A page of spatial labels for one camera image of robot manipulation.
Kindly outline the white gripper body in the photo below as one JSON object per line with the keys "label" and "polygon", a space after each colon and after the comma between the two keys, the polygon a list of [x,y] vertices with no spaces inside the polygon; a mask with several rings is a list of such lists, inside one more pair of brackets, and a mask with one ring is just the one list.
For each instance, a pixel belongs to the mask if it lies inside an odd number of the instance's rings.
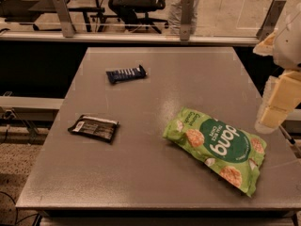
{"label": "white gripper body", "polygon": [[278,27],[273,43],[273,59],[285,70],[301,70],[301,3]]}

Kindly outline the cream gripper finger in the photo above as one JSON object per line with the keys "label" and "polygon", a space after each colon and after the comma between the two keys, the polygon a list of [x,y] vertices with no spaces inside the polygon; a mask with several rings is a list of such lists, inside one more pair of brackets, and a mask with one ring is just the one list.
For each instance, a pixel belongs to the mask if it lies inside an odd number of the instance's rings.
{"label": "cream gripper finger", "polygon": [[270,76],[256,117],[256,131],[273,133],[300,103],[301,72],[285,70],[279,77]]}
{"label": "cream gripper finger", "polygon": [[259,56],[271,56],[273,54],[273,45],[276,33],[273,32],[269,36],[267,36],[264,40],[258,43],[254,49],[253,53]]}

